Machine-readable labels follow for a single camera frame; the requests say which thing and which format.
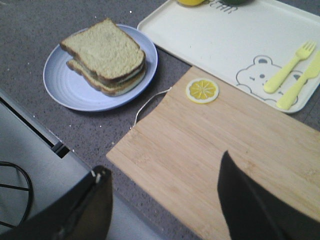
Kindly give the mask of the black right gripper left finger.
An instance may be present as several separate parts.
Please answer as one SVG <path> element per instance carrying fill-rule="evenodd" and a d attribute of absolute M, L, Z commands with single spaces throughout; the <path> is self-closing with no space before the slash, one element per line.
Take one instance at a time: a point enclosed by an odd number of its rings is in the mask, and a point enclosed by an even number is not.
<path fill-rule="evenodd" d="M 112 172 L 98 165 L 65 195 L 1 234 L 2 240 L 104 240 L 113 212 Z"/>

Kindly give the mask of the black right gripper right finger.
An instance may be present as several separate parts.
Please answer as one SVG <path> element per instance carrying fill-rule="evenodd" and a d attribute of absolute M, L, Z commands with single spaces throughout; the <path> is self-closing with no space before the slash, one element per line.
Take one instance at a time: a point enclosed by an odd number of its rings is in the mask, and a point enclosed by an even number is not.
<path fill-rule="evenodd" d="M 233 240 L 318 240 L 320 223 L 247 176 L 223 153 L 217 193 Z"/>

